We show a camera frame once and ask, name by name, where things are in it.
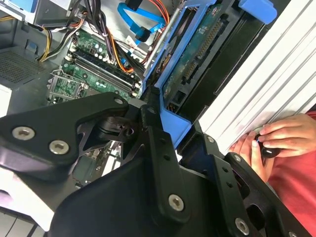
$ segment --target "metal bracket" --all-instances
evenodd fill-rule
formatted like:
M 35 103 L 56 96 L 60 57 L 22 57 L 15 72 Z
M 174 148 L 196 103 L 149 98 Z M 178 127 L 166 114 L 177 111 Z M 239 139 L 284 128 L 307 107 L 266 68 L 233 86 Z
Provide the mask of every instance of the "metal bracket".
M 5 116 L 0 119 L 0 165 L 42 180 L 66 179 L 95 124 L 123 116 L 127 109 L 119 95 L 103 93 Z

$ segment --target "blue tab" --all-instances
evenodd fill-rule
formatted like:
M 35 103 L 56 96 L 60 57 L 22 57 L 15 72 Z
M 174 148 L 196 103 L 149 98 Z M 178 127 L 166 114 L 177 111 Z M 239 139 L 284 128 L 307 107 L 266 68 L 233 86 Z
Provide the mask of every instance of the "blue tab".
M 10 3 L 17 5 L 19 8 L 34 13 L 38 0 L 9 0 Z
M 265 24 L 277 17 L 277 10 L 269 0 L 240 0 L 239 7 Z

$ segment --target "screw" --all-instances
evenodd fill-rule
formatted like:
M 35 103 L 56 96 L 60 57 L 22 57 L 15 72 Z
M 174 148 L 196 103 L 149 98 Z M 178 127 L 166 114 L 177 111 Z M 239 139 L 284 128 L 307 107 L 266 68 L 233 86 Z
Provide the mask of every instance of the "screw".
M 12 131 L 12 136 L 16 139 L 27 141 L 35 136 L 35 132 L 30 127 L 16 127 Z
M 172 207 L 172 209 L 176 211 L 183 211 L 184 203 L 183 203 L 183 200 L 178 195 L 171 194 L 168 200 L 169 200 L 169 205 Z
M 56 155 L 64 155 L 69 151 L 69 145 L 64 141 L 55 140 L 49 144 L 49 150 Z
M 150 113 L 152 113 L 152 114 L 155 114 L 155 113 L 156 113 L 156 111 L 153 109 L 153 107 L 149 107 L 149 108 L 148 108 L 148 111 L 149 111 Z
M 290 237 L 297 237 L 297 235 L 294 232 L 292 232 L 292 231 L 290 231 L 288 233 L 288 236 L 290 236 Z
M 211 143 L 214 143 L 214 139 L 213 138 L 211 138 L 211 137 L 207 137 L 208 138 L 208 140 L 211 142 Z
M 117 102 L 117 103 L 120 104 L 120 105 L 123 104 L 123 101 L 120 100 L 120 99 L 114 99 L 114 101 Z
M 238 155 L 234 155 L 235 160 L 237 160 L 238 162 L 241 162 L 241 158 Z
M 235 224 L 237 226 L 237 229 L 239 229 L 240 232 L 242 232 L 244 236 L 249 235 L 249 227 L 247 226 L 244 220 L 240 218 L 236 218 Z

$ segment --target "motherboard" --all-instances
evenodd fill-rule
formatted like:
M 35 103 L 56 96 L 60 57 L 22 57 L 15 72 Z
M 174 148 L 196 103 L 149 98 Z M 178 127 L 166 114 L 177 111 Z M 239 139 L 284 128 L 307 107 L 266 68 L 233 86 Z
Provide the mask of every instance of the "motherboard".
M 49 104 L 104 92 L 114 92 L 128 101 L 139 98 L 142 92 L 140 79 L 123 72 L 109 59 L 102 40 L 83 30 L 76 32 L 67 56 L 52 75 Z

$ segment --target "circuit board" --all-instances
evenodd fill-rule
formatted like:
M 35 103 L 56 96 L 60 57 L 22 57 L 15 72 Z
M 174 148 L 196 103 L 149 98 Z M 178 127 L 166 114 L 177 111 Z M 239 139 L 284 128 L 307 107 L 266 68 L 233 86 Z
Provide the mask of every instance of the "circuit board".
M 49 81 L 49 104 L 61 103 L 104 92 L 125 100 L 141 96 L 141 82 L 134 74 L 120 70 L 109 60 L 107 47 L 85 31 L 78 31 L 69 53 Z
M 175 101 L 175 103 L 180 104 L 182 98 L 185 97 L 185 94 L 181 91 L 177 94 L 177 88 L 190 83 L 190 76 L 198 68 L 199 63 L 203 61 L 204 55 L 220 32 L 223 26 L 221 19 L 218 20 L 221 8 L 222 6 L 220 4 L 212 6 L 206 13 L 190 40 L 190 43 L 187 45 L 174 70 L 163 86 L 163 97 L 167 108 L 170 106 L 170 101 Z M 176 110 L 174 107 L 168 109 L 173 112 Z
M 97 93 L 104 93 L 104 92 L 115 92 L 123 97 L 125 100 L 129 100 L 131 97 L 126 92 L 118 90 L 115 86 L 107 83 L 106 81 L 94 76 L 93 74 L 82 70 L 81 68 L 77 67 L 76 65 L 63 65 L 63 71 L 69 75 L 72 75 L 75 78 L 80 78 L 86 81 L 89 88 L 84 91 L 80 97 L 85 97 L 89 95 L 93 95 L 93 90 L 95 94 Z
M 96 58 L 99 58 L 104 62 L 109 61 L 106 45 L 101 43 L 94 36 L 80 30 L 77 33 L 76 40 L 76 48 L 82 50 L 85 53 L 94 55 Z

